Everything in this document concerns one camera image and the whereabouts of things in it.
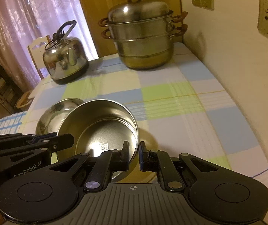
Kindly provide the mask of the large steel plate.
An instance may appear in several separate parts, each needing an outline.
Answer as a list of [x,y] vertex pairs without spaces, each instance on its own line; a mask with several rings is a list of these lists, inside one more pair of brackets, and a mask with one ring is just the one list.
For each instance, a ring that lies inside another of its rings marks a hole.
[[81,99],[68,98],[52,105],[40,117],[36,126],[36,135],[57,132],[67,115],[83,103]]

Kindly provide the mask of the dark metal rack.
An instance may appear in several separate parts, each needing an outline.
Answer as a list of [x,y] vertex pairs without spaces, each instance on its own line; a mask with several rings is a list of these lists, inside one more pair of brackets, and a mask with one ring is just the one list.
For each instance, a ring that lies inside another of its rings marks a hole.
[[0,65],[0,104],[11,114],[21,112],[16,104],[22,95],[23,91]]

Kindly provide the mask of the stacked steel steamer pot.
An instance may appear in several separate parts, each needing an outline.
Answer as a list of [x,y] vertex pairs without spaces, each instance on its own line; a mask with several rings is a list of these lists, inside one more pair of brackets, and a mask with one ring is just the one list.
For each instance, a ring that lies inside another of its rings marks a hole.
[[174,37],[183,36],[188,13],[174,15],[163,0],[127,0],[112,7],[98,24],[101,36],[112,39],[121,61],[130,69],[147,70],[166,64],[174,53]]

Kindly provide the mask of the pink curtain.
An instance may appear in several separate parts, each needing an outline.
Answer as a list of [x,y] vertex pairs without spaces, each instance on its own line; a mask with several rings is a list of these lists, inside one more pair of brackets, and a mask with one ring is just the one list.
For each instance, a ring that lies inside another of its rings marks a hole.
[[0,0],[0,64],[24,92],[41,80],[28,51],[36,38],[51,36],[66,21],[76,20],[78,37],[89,60],[98,54],[79,0]]

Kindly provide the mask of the round stool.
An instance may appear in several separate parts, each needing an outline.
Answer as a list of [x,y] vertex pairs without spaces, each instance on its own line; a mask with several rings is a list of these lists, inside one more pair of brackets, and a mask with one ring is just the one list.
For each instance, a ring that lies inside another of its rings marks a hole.
[[32,104],[32,99],[29,98],[32,90],[25,92],[16,103],[16,108],[21,111],[27,111]]

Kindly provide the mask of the plaid tablecloth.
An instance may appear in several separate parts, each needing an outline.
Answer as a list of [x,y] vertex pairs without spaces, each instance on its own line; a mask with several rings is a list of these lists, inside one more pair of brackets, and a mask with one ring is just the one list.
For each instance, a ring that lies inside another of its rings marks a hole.
[[142,134],[169,155],[191,153],[268,187],[268,161],[249,123],[182,43],[175,44],[169,63],[154,70],[131,70],[113,54],[91,61],[83,78],[67,85],[46,78],[18,131],[33,134],[42,114],[67,98],[120,102],[133,113]]

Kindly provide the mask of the white wooden chair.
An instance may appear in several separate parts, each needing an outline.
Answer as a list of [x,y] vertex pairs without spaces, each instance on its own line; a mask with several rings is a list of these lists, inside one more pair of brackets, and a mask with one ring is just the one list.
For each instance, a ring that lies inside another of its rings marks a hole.
[[47,35],[45,37],[39,37],[32,41],[30,45],[28,45],[28,51],[32,62],[37,70],[38,75],[41,79],[44,78],[41,69],[44,68],[43,54],[45,51],[45,46],[50,42],[50,36]]

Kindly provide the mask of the stainless steel bowl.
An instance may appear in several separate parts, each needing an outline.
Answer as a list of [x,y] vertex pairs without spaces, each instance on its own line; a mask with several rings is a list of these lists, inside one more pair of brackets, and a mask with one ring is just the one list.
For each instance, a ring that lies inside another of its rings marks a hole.
[[82,152],[98,157],[104,151],[123,147],[129,142],[129,160],[137,152],[139,131],[133,114],[119,102],[107,99],[91,100],[72,110],[64,119],[57,135],[71,134],[72,147],[57,151],[58,161]]

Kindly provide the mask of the stainless steel kettle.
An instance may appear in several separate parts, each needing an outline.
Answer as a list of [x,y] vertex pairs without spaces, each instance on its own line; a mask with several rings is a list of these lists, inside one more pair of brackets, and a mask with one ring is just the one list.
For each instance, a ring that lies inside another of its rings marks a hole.
[[76,20],[65,22],[45,46],[43,62],[51,79],[57,84],[78,79],[89,67],[80,39],[69,36],[75,26]]

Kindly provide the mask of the blue patterned cloth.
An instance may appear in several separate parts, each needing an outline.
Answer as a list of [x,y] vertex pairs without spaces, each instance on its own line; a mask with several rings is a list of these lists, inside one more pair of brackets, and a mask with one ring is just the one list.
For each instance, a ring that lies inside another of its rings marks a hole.
[[27,111],[14,113],[0,119],[0,135],[19,133],[22,121]]

